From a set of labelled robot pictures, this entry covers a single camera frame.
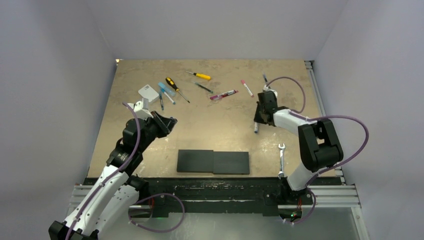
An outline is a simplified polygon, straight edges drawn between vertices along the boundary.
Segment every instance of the wrench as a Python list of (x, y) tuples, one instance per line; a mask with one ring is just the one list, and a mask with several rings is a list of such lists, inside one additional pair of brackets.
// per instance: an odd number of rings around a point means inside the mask
[(278, 173), (278, 178), (284, 178), (286, 176), (286, 174), (284, 173), (284, 149), (286, 149), (286, 146), (284, 145), (284, 143), (282, 144), (278, 144), (278, 148), (279, 148), (279, 173)]

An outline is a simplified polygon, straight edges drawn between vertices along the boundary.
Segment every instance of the table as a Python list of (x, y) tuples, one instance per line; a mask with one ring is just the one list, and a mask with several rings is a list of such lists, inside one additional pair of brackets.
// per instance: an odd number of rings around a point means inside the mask
[[(203, 73), (212, 77), (210, 81), (188, 74), (185, 71)], [(116, 141), (122, 137), (125, 123), (132, 118), (122, 102), (135, 103), (141, 99), (138, 90), (149, 84), (157, 91), (158, 82), (172, 78), (181, 92), (190, 100), (176, 95), (175, 105), (164, 96), (164, 111), (159, 101), (150, 105), (164, 117), (178, 120), (167, 137), (156, 139), (143, 153), (143, 161), (134, 171), (140, 177), (211, 177), (211, 173), (178, 173), (179, 149), (246, 151), (250, 157), (251, 177), (277, 176), (280, 168), (279, 143), (286, 149), (285, 172), (291, 174), (300, 163), (298, 137), (285, 129), (260, 125), (254, 133), (256, 93), (265, 84), (262, 73), (268, 80), (281, 76), (292, 77), (300, 82), (306, 93), (306, 107), (302, 113), (311, 118), (320, 115), (319, 107), (303, 60), (282, 59), (175, 59), (175, 60), (121, 60), (110, 90), (106, 110), (95, 144), (89, 178), (102, 172)], [(241, 84), (245, 80), (255, 94), (250, 97)], [(199, 88), (199, 82), (215, 93), (239, 90), (238, 93), (219, 101), (209, 99), (211, 94)], [(299, 110), (303, 96), (299, 87), (290, 80), (277, 80), (271, 88), (278, 91), (279, 106)], [(325, 176), (334, 176), (329, 171)], [(239, 175), (217, 175), (217, 177), (240, 177)]]

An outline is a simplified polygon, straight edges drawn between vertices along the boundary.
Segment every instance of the yellow screwdriver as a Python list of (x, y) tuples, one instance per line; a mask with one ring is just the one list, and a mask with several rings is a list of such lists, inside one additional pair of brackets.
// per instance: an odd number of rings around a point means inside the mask
[(187, 99), (187, 97), (186, 96), (184, 96), (184, 94), (182, 94), (181, 92), (180, 92), (180, 89), (177, 87), (177, 85), (175, 85), (175, 83), (174, 83), (174, 81), (170, 78), (170, 77), (167, 77), (166, 79), (166, 82), (168, 83), (168, 85), (169, 86), (171, 86), (173, 89), (175, 89), (175, 91), (177, 91), (179, 94), (181, 94), (181, 96), (188, 102), (188, 103), (190, 103), (190, 101)]
[(190, 71), (186, 71), (186, 73), (193, 74), (194, 76), (199, 77), (201, 79), (211, 80), (211, 77), (205, 74), (190, 72)]

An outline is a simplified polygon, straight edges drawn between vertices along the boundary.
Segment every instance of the beige table surface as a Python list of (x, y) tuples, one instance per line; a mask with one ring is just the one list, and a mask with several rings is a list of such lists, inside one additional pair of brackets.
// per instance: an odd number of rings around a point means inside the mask
[[(185, 71), (207, 74), (210, 81), (198, 78)], [(122, 137), (125, 123), (132, 118), (121, 103), (135, 103), (141, 99), (138, 90), (149, 84), (157, 91), (158, 82), (172, 78), (181, 92), (190, 100), (176, 95), (175, 105), (164, 96), (164, 111), (159, 101), (150, 105), (164, 117), (174, 117), (178, 123), (170, 135), (156, 139), (143, 153), (144, 160), (134, 174), (140, 177), (223, 177), (209, 173), (178, 173), (177, 156), (179, 149), (246, 151), (250, 157), (251, 177), (277, 176), (280, 164), (278, 143), (284, 143), (285, 172), (291, 174), (300, 163), (298, 137), (285, 129), (260, 125), (254, 133), (253, 118), (256, 110), (256, 94), (262, 91), (265, 82), (280, 76), (297, 79), (306, 92), (306, 108), (303, 115), (318, 117), (319, 108), (314, 88), (303, 60), (274, 59), (182, 59), (182, 60), (121, 60), (107, 101), (88, 177), (98, 177), (102, 172), (116, 141)], [(255, 94), (250, 97), (241, 79), (246, 81)], [(197, 81), (214, 93), (229, 90), (239, 92), (219, 101), (209, 99), (207, 91), (194, 85)], [(271, 88), (278, 91), (278, 105), (299, 110), (302, 107), (302, 92), (290, 80), (277, 80)]]

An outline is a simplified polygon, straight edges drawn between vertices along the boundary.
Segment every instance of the white wall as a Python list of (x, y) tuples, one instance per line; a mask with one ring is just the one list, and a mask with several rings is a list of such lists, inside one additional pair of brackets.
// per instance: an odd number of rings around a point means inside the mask
[(88, 0), (120, 59), (306, 59), (347, 0)]
[[(327, 114), (365, 121), (369, 144), (343, 168), (373, 240), (424, 235), (424, 1), (349, 0), (314, 64)], [(337, 122), (351, 154), (364, 134)]]
[(48, 239), (64, 219), (115, 65), (85, 1), (0, 1), (2, 240)]

